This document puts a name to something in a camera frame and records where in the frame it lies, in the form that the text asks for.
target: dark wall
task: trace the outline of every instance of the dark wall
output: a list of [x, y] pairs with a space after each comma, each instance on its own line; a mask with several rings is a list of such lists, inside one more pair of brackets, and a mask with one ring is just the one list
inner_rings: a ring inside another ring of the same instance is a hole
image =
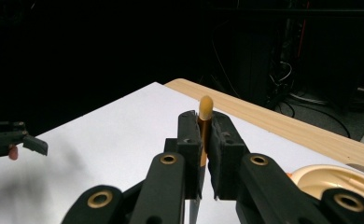
[[[364, 0], [313, 0], [310, 8], [362, 10]], [[300, 81], [348, 112], [364, 86], [364, 17], [309, 18], [302, 43]]]
[[205, 70], [193, 3], [15, 2], [14, 17], [0, 20], [0, 119], [24, 120], [31, 134], [151, 82], [196, 80]]
[[282, 22], [272, 17], [252, 17], [255, 8], [281, 8], [279, 0], [206, 1], [207, 48], [214, 62], [214, 87], [250, 103], [266, 106], [269, 74], [279, 62]]

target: black 3d-printed part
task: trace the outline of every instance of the black 3d-printed part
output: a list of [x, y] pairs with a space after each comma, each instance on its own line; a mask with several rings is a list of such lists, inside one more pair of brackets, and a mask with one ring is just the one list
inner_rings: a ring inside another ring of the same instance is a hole
[[178, 153], [161, 153], [150, 165], [129, 224], [180, 224], [184, 210], [185, 160]]
[[80, 195], [62, 224], [124, 223], [122, 205], [123, 195], [119, 189], [96, 186]]
[[194, 110], [184, 112], [178, 117], [178, 132], [176, 152], [185, 158], [186, 162], [186, 199], [197, 199], [200, 189], [202, 138]]
[[364, 224], [364, 197], [348, 189], [326, 189], [319, 208], [331, 223]]
[[212, 132], [208, 148], [208, 170], [214, 197], [220, 200], [235, 200], [240, 183], [238, 175], [241, 158], [249, 153], [244, 140], [235, 129], [231, 119], [214, 111]]
[[236, 211], [241, 223], [330, 223], [272, 158], [244, 155], [240, 177]]
[[48, 143], [32, 137], [31, 135], [27, 135], [22, 139], [22, 146], [42, 155], [48, 155]]

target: black cable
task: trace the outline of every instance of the black cable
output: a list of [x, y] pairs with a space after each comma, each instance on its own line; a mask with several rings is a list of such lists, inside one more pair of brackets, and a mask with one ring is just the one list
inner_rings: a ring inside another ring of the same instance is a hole
[[[285, 101], [281, 101], [280, 103], [283, 103], [283, 104], [287, 105], [287, 106], [289, 107], [290, 111], [292, 111], [292, 115], [291, 115], [290, 117], [291, 117], [291, 118], [295, 118], [295, 109], [292, 107], [292, 105], [290, 105], [289, 103], [287, 103], [287, 102], [285, 102]], [[280, 106], [280, 105], [278, 105], [278, 106], [279, 106], [279, 108], [280, 108], [280, 112], [281, 112], [281, 114], [284, 114], [284, 113], [282, 112], [282, 110], [281, 110], [281, 106]]]
[[301, 107], [304, 107], [304, 108], [307, 108], [307, 109], [311, 109], [311, 110], [314, 110], [314, 111], [316, 111], [316, 112], [319, 112], [319, 113], [322, 113], [322, 114], [324, 114], [324, 115], [329, 116], [330, 118], [332, 118], [332, 119], [334, 119], [336, 122], [338, 122], [338, 123], [339, 123], [339, 124], [343, 127], [343, 129], [345, 130], [345, 132], [346, 132], [346, 134], [347, 134], [347, 137], [348, 137], [348, 138], [351, 138], [351, 134], [350, 134], [350, 132], [348, 131], [347, 127], [345, 127], [345, 125], [344, 125], [341, 121], [339, 121], [338, 119], [336, 119], [336, 118], [335, 118], [334, 116], [332, 116], [331, 114], [329, 114], [329, 113], [327, 113], [327, 112], [324, 112], [324, 111], [322, 111], [322, 110], [318, 110], [318, 109], [312, 108], [312, 107], [307, 106], [307, 105], [295, 104], [295, 103], [291, 103], [291, 102], [289, 102], [289, 103], [290, 103], [290, 104], [293, 104], [293, 105], [301, 106]]

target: wooden table edge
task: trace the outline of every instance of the wooden table edge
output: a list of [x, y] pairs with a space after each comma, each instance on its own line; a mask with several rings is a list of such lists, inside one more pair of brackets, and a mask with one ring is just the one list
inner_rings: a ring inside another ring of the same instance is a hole
[[214, 107], [217, 109], [336, 161], [364, 167], [364, 144], [356, 140], [253, 105], [184, 78], [174, 79], [165, 83], [164, 86], [196, 100], [200, 100], [204, 95], [209, 95], [214, 100]]

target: white tabletop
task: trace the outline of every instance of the white tabletop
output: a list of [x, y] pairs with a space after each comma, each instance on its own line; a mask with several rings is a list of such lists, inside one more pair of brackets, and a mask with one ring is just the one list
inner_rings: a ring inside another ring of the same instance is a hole
[[[87, 189], [110, 185], [124, 191], [132, 187], [145, 179], [153, 157], [164, 150], [165, 138], [176, 138], [177, 117], [198, 108], [197, 100], [154, 82], [37, 136], [49, 144], [47, 157], [19, 146], [18, 160], [0, 158], [0, 223], [61, 223]], [[285, 172], [311, 164], [346, 167], [230, 118], [251, 152], [272, 157]], [[240, 223], [235, 202], [214, 201], [208, 171], [205, 176], [197, 223]], [[187, 217], [189, 202], [186, 208]]]

